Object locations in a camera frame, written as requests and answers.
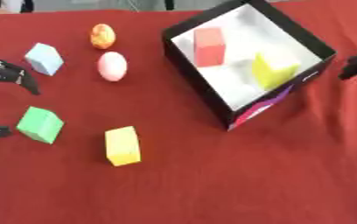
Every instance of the table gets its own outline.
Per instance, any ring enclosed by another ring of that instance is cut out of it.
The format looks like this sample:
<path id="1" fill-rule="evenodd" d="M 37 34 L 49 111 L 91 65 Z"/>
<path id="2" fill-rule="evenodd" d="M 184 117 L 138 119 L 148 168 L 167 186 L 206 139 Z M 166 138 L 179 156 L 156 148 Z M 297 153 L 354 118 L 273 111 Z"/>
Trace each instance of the table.
<path id="1" fill-rule="evenodd" d="M 317 80 L 239 129 L 225 132 L 165 59 L 160 32 L 196 12 L 121 10 L 0 16 L 0 59 L 22 60 L 36 41 L 66 65 L 33 73 L 41 96 L 0 84 L 0 123 L 29 105 L 66 125 L 54 145 L 20 133 L 0 140 L 0 224 L 357 224 L 357 79 L 337 79 L 357 53 L 357 1 L 276 7 L 339 54 Z M 95 70 L 97 23 L 115 27 L 111 49 L 129 60 L 118 83 Z M 115 168 L 105 130 L 135 125 L 143 162 Z"/>

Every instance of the foam cube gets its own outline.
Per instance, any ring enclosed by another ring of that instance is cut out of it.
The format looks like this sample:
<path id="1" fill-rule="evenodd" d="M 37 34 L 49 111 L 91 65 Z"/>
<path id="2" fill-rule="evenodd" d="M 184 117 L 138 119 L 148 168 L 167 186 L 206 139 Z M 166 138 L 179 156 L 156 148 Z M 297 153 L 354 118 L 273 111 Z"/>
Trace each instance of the foam cube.
<path id="1" fill-rule="evenodd" d="M 29 107 L 17 129 L 31 139 L 53 144 L 64 123 L 51 111 Z"/>
<path id="2" fill-rule="evenodd" d="M 195 30 L 194 47 L 197 67 L 211 67 L 223 64 L 226 45 L 221 28 L 211 27 Z"/>
<path id="3" fill-rule="evenodd" d="M 58 51 L 50 45 L 37 43 L 24 57 L 41 74 L 52 76 L 63 65 Z"/>
<path id="4" fill-rule="evenodd" d="M 256 54 L 252 73 L 261 87 L 271 90 L 290 80 L 299 66 L 299 60 L 285 49 L 269 48 Z"/>
<path id="5" fill-rule="evenodd" d="M 114 166 L 141 161 L 139 142 L 134 127 L 106 131 L 105 141 L 107 158 Z"/>

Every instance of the blue cube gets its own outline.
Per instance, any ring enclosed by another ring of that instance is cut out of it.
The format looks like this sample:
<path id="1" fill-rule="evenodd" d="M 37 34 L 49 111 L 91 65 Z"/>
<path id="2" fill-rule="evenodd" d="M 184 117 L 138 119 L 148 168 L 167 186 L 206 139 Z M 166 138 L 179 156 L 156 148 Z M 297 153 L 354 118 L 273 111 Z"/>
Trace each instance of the blue cube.
<path id="1" fill-rule="evenodd" d="M 34 70 L 51 76 L 63 65 L 63 59 L 54 47 L 40 43 L 37 43 L 25 58 Z"/>

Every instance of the orange ball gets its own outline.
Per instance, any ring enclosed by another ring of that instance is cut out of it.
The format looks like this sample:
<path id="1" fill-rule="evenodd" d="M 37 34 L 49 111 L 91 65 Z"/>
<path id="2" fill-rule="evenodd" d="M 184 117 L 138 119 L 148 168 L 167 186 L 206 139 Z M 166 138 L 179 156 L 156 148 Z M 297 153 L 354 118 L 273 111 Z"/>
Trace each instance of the orange ball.
<path id="1" fill-rule="evenodd" d="M 116 34 L 107 24 L 97 24 L 90 35 L 91 43 L 98 49 L 107 49 L 116 41 Z"/>

